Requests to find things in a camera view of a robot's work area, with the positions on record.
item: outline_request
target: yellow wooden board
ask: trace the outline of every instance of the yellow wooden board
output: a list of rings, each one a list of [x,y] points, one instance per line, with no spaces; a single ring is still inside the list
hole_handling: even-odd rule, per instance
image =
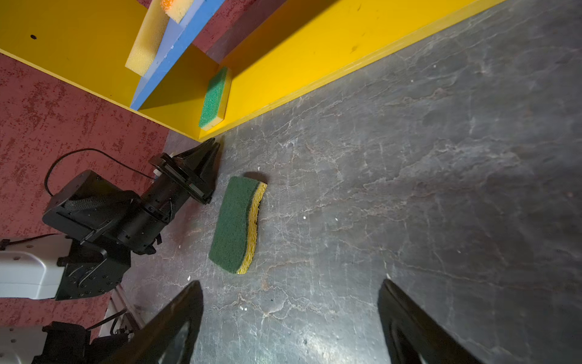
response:
[[[205,140],[503,0],[287,0],[223,61],[225,120]]]
[[[222,123],[198,127],[218,65],[194,47],[136,113],[206,140],[502,1],[287,0],[224,60]],[[0,2],[0,52],[129,109],[140,78],[124,65],[145,13],[135,0]]]

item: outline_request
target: gray marble surface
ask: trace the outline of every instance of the gray marble surface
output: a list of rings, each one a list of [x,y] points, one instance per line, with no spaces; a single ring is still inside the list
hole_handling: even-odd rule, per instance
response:
[[[389,275],[485,363],[580,362],[581,45],[580,1],[508,0],[226,132],[212,203],[134,256],[130,299],[148,320],[200,280],[193,362],[388,362]],[[238,276],[207,254],[246,172],[268,188]]]

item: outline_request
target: sponge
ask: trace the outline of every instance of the sponge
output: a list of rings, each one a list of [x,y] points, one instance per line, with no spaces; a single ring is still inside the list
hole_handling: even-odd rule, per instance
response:
[[[159,44],[162,42],[169,18],[159,5],[160,0],[153,0],[145,14],[140,30],[137,32],[136,41],[125,67],[143,77],[151,64],[154,63],[158,53]]]
[[[161,6],[174,22],[180,23],[193,3],[194,0],[162,0]]]
[[[257,244],[258,205],[267,185],[246,177],[231,177],[226,187],[208,257],[231,273],[244,274]]]
[[[198,123],[202,130],[208,131],[224,120],[231,83],[232,71],[226,67],[222,68],[208,83],[202,115]]]

